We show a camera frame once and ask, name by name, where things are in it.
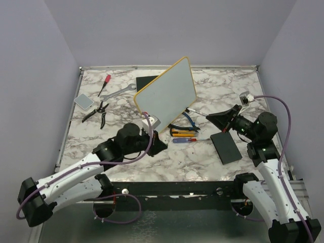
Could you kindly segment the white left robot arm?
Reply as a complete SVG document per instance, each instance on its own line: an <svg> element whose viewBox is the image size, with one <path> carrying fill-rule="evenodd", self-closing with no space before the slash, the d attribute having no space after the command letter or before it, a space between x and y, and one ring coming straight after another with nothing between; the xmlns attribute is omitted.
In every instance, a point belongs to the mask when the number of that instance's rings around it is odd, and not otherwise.
<svg viewBox="0 0 324 243"><path fill-rule="evenodd" d="M113 184L104 174L114 166L124 164L126 155L138 153L155 156L167 149L157 131L146 131L128 123L117 135L100 143L77 163L43 179L25 179L20 187L16 217L26 220L29 227L38 226L52 215L76 202L88 199L108 199L115 193Z"/></svg>

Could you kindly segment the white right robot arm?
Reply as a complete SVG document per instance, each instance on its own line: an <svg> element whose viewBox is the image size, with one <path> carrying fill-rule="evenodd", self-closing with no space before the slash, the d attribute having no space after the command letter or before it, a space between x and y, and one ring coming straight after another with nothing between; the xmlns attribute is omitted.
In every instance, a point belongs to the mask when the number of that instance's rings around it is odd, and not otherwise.
<svg viewBox="0 0 324 243"><path fill-rule="evenodd" d="M206 119L223 133L233 129L250 139L249 158L262 175L268 192L252 173L237 175L232 186L236 197L245 196L259 211L268 227L271 242L315 242L321 225L311 219L298 200L279 161L280 155L272 139L277 133L277 118L270 112L261 113L254 122L244 118L242 106L212 113Z"/></svg>

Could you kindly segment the white green whiteboard marker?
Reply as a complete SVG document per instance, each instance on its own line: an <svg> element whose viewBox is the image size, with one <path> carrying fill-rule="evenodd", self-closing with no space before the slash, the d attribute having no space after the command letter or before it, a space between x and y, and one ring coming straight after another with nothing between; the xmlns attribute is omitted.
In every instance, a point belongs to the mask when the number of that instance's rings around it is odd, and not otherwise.
<svg viewBox="0 0 324 243"><path fill-rule="evenodd" d="M203 112L200 112L198 110L195 110L195 109L191 109L191 108L186 108L186 111L188 111L188 112L194 112L194 113L197 113L197 114L202 115L202 116L207 116L207 114L205 114Z"/></svg>

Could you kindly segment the yellow framed whiteboard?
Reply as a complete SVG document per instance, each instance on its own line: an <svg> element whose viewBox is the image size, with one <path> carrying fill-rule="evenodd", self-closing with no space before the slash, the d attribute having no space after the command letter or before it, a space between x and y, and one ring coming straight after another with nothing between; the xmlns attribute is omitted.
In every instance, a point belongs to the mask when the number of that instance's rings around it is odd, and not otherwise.
<svg viewBox="0 0 324 243"><path fill-rule="evenodd" d="M192 105L197 98L188 57L183 57L134 95L140 113L159 119L159 133Z"/></svg>

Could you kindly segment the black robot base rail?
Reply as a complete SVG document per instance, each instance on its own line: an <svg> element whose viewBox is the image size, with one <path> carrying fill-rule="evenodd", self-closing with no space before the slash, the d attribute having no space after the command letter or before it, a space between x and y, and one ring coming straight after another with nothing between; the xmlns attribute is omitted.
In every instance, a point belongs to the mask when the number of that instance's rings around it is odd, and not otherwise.
<svg viewBox="0 0 324 243"><path fill-rule="evenodd" d="M127 189L143 211L218 210L235 208L248 215L252 202L233 181L201 182L114 182L114 192Z"/></svg>

